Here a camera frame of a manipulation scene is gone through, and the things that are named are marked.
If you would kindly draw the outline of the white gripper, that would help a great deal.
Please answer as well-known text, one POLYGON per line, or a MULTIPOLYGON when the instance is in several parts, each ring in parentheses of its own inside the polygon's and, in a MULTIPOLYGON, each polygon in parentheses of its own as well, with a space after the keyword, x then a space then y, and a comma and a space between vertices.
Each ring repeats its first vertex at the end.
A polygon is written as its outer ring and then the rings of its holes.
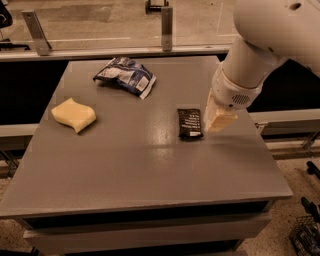
POLYGON ((222 64, 219 64, 212 78, 203 117, 205 131, 219 132, 232 124, 238 116, 234 110, 228 109, 249 107, 261 91, 262 84, 255 88, 244 88, 233 83, 223 71, 222 64))

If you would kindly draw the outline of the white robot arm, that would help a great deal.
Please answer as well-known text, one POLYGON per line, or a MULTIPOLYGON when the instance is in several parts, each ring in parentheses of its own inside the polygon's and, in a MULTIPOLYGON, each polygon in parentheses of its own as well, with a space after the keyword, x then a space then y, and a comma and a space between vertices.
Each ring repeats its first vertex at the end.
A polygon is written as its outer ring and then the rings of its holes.
POLYGON ((233 18, 238 37, 212 78, 203 117, 207 132, 232 124, 286 60, 320 75, 319 0, 236 0, 233 18))

